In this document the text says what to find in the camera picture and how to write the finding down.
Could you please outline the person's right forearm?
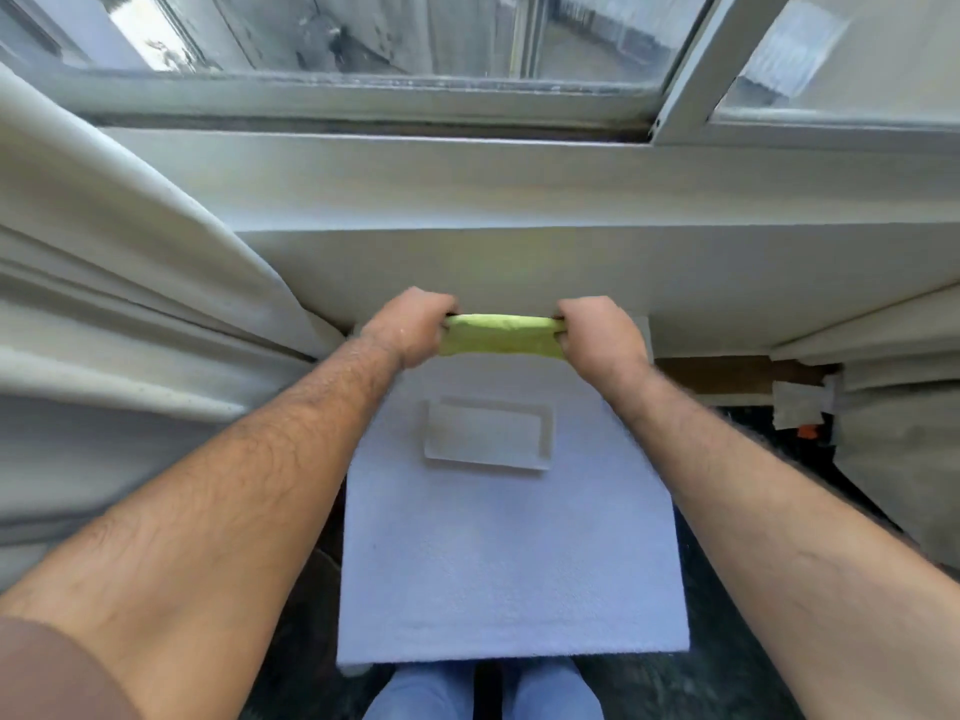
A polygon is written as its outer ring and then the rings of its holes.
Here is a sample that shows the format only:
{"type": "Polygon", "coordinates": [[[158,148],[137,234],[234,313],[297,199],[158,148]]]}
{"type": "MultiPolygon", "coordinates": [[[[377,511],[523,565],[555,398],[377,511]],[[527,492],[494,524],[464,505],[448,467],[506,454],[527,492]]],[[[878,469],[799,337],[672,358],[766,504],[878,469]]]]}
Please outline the person's right forearm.
{"type": "Polygon", "coordinates": [[[960,583],[647,363],[602,393],[806,720],[960,720],[960,583]]]}

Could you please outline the brown wooden board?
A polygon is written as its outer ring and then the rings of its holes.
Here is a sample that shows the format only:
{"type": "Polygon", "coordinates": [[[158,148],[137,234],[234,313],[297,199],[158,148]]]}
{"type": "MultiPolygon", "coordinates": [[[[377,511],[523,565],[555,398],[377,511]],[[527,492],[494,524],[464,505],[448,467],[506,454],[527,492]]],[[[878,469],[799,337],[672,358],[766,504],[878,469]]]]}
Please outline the brown wooden board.
{"type": "Polygon", "coordinates": [[[654,363],[679,386],[707,397],[770,397],[775,382],[821,386],[841,369],[837,363],[810,365],[762,355],[657,358],[654,363]]]}

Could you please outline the white window sill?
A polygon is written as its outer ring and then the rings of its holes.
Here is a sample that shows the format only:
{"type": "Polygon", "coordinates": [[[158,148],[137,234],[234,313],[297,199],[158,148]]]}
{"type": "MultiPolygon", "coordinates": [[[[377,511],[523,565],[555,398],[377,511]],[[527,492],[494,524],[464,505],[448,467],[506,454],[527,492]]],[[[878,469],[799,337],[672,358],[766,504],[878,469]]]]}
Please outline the white window sill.
{"type": "Polygon", "coordinates": [[[759,354],[960,282],[960,155],[107,128],[337,326],[607,295],[665,357],[759,354]]]}

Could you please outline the green cloth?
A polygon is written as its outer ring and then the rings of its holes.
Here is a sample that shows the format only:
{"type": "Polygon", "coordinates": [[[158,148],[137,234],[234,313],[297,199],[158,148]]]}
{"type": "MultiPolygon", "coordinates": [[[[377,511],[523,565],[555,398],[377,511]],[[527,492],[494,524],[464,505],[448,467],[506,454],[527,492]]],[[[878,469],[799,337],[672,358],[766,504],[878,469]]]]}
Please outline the green cloth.
{"type": "Polygon", "coordinates": [[[468,313],[443,322],[438,356],[461,354],[534,355],[557,360],[566,356],[559,335],[562,319],[535,315],[468,313]]]}

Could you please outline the person's blue trousers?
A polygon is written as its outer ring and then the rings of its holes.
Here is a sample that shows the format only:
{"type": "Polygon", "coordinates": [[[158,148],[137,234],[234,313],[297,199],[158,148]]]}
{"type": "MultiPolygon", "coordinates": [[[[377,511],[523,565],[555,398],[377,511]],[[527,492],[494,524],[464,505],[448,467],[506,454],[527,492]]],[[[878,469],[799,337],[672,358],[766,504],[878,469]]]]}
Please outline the person's blue trousers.
{"type": "Polygon", "coordinates": [[[498,679],[482,679],[481,661],[395,666],[363,720],[604,720],[601,702],[568,656],[503,658],[498,679]]]}

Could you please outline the white towel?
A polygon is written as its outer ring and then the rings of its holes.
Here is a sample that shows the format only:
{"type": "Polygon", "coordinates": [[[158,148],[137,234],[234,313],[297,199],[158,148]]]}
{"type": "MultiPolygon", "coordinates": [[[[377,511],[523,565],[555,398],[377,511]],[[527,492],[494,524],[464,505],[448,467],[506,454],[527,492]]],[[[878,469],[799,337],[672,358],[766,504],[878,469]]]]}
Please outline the white towel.
{"type": "Polygon", "coordinates": [[[404,371],[345,487],[342,669],[690,649],[671,497],[564,360],[469,354],[404,371]],[[441,397],[551,405],[551,467],[427,459],[441,397]]]}

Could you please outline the white curtain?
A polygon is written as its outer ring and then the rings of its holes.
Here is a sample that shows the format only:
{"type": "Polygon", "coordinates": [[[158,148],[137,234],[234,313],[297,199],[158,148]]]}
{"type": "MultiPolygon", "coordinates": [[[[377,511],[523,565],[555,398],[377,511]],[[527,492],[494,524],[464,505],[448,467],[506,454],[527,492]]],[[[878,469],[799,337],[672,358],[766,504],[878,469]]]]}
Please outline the white curtain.
{"type": "Polygon", "coordinates": [[[960,282],[770,358],[840,366],[835,464],[925,556],[960,572],[960,282]]]}
{"type": "Polygon", "coordinates": [[[344,339],[196,199],[0,63],[0,593],[344,339]]]}

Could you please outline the person's left forearm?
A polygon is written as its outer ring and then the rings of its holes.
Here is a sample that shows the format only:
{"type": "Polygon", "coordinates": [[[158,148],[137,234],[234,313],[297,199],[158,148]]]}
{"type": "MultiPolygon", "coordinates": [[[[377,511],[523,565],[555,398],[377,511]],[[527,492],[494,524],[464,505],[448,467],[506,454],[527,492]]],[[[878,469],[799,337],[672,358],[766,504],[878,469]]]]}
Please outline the person's left forearm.
{"type": "Polygon", "coordinates": [[[0,617],[76,645],[142,720],[237,720],[402,361],[352,339],[61,544],[0,617]]]}

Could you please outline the person's right hand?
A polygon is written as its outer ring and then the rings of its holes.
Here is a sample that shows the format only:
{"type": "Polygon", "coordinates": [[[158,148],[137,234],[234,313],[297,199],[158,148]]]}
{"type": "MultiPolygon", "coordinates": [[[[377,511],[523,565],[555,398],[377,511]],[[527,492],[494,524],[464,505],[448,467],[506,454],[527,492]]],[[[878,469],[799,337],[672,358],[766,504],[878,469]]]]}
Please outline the person's right hand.
{"type": "Polygon", "coordinates": [[[639,326],[608,296],[593,298],[589,319],[589,348],[563,352],[582,379],[607,395],[652,369],[649,352],[639,326]]]}

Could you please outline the white window frame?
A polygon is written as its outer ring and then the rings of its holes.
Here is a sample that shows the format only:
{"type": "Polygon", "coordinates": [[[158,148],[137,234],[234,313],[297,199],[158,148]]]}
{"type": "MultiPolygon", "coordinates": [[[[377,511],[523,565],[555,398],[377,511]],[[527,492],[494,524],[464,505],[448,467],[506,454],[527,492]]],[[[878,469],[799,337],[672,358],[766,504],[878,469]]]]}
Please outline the white window frame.
{"type": "Polygon", "coordinates": [[[109,127],[960,153],[960,0],[0,0],[109,127]]]}

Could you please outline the person's left hand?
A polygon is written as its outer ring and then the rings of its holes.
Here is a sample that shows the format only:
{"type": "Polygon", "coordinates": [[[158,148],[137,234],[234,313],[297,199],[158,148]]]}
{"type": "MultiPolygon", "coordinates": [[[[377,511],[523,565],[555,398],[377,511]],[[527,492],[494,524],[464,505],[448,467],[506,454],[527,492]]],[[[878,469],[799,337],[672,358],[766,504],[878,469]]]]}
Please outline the person's left hand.
{"type": "Polygon", "coordinates": [[[404,289],[359,332],[361,340],[387,350],[403,370],[413,369],[435,356],[441,343],[441,338],[421,335],[421,291],[425,289],[404,289]]]}

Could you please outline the white rectangular tray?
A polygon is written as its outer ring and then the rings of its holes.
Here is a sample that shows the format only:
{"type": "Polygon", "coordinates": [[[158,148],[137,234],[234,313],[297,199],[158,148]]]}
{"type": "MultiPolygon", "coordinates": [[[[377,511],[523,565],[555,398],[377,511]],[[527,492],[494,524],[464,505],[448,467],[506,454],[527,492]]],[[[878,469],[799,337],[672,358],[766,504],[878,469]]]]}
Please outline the white rectangular tray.
{"type": "Polygon", "coordinates": [[[549,404],[442,396],[428,404],[423,453],[437,461],[546,472],[554,439],[549,404]]]}

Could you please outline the white paper scrap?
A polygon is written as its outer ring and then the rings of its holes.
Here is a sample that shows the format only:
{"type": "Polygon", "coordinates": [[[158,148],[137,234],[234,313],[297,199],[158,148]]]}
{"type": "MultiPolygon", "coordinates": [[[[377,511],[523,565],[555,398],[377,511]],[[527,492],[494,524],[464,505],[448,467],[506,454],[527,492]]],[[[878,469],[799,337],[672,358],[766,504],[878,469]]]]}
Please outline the white paper scrap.
{"type": "Polygon", "coordinates": [[[834,385],[772,383],[773,427],[776,431],[818,426],[834,413],[834,385]]]}

